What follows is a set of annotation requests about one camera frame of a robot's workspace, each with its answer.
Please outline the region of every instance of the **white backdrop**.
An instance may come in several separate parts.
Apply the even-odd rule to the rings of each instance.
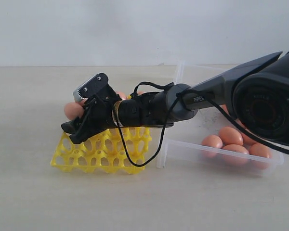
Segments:
[[[289,50],[289,0],[0,0],[0,66],[237,64]]]

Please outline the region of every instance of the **robotic arm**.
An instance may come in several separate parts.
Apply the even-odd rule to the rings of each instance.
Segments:
[[[77,102],[87,99],[83,116],[61,127],[74,144],[80,144],[109,128],[165,129],[193,118],[198,109],[215,106],[252,139],[289,154],[289,150],[265,141],[289,146],[289,52],[279,58],[281,53],[241,64],[195,86],[142,82],[131,99],[124,101],[108,85],[107,75],[99,73],[73,93]],[[140,85],[162,91],[137,95]],[[226,104],[230,116],[221,104]],[[239,126],[235,119],[255,135]]]

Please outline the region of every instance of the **yellow egg tray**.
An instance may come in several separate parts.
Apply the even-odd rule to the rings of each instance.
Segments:
[[[133,162],[144,162],[152,140],[149,128],[122,128],[128,153]],[[63,172],[81,169],[91,173],[102,169],[106,173],[124,170],[128,174],[138,174],[144,167],[135,167],[127,159],[119,130],[108,129],[81,144],[73,144],[68,134],[62,134],[51,160],[51,166]]]

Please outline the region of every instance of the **plastic egg carton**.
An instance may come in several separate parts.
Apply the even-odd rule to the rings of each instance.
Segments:
[[[224,71],[225,69],[188,65],[182,62],[177,66],[173,82],[194,86]],[[272,149],[270,149],[272,157],[264,158],[200,145],[205,137],[211,134],[218,135],[218,131],[225,126],[234,128],[214,107],[199,110],[193,119],[175,123],[172,128],[166,129],[163,145],[157,159],[157,167],[165,167],[166,160],[171,158],[227,168],[234,172],[266,176],[284,163],[284,155]],[[217,155],[214,158],[208,158],[205,156],[205,152],[215,152]],[[225,161],[230,156],[247,158],[248,161],[239,167],[231,166]],[[256,162],[266,165],[267,168],[257,168]]]

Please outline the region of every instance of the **clear plastic container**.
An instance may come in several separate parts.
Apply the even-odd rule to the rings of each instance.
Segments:
[[[187,65],[182,62],[177,66],[174,83],[186,83],[196,85],[208,78],[214,77],[224,69],[210,68],[197,65]],[[216,108],[201,109],[197,115],[188,121],[177,122],[172,128],[166,129],[162,149],[158,155],[157,167],[166,166],[168,158],[185,160],[189,162],[203,163],[216,167],[228,168],[231,171],[239,171],[257,176],[266,176],[272,173],[278,165],[284,163],[282,153],[270,150],[272,158],[264,158],[249,154],[231,152],[200,145],[202,140],[225,126],[234,127]],[[214,158],[207,158],[204,152],[215,152]],[[241,157],[248,159],[243,166],[231,166],[225,158]],[[260,169],[257,164],[265,165]]]

